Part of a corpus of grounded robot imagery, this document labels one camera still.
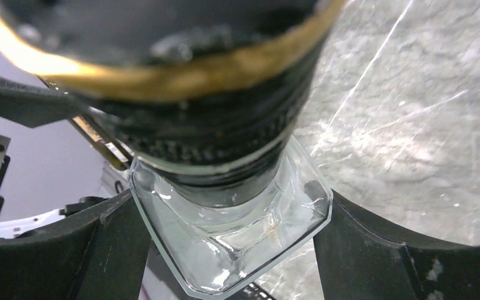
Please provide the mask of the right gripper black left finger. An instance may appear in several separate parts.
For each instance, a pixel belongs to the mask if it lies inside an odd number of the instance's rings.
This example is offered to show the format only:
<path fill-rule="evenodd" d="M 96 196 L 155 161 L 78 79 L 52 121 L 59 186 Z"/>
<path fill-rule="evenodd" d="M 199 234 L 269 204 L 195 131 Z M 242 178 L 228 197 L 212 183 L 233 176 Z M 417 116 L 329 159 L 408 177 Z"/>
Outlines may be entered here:
<path fill-rule="evenodd" d="M 129 191 L 0 238 L 0 299 L 137 299 L 150 238 Z"/>

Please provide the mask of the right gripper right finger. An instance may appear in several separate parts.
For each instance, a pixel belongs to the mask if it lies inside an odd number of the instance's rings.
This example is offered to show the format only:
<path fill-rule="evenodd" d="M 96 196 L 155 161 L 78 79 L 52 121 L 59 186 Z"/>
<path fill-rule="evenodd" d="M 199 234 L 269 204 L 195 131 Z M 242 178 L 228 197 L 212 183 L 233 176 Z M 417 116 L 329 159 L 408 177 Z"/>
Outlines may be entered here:
<path fill-rule="evenodd" d="M 480 246 L 414 232 L 340 194 L 314 248 L 325 299 L 480 299 Z"/>

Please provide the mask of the clear bottle black cap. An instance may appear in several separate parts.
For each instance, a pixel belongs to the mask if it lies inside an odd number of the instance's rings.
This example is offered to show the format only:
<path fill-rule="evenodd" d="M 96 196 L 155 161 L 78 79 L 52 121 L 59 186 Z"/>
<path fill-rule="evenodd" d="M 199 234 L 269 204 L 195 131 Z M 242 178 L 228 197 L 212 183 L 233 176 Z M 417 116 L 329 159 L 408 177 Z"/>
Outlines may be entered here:
<path fill-rule="evenodd" d="M 344 1 L 0 1 L 0 52 L 134 153 L 130 189 L 182 288 L 225 299 L 325 227 L 293 137 Z"/>

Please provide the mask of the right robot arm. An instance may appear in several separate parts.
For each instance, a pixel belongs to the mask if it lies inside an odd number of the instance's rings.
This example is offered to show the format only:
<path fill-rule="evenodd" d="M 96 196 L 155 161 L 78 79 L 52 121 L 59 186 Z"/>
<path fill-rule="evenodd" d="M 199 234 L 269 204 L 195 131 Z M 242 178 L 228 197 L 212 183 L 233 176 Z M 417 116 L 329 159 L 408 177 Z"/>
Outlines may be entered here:
<path fill-rule="evenodd" d="M 0 183 L 8 162 L 0 142 Z M 331 221 L 314 235 L 325 299 L 480 299 L 480 246 L 419 234 L 331 196 Z M 3 202 L 0 196 L 0 210 Z M 127 299 L 146 246 L 159 243 L 124 192 L 0 238 L 0 299 Z"/>

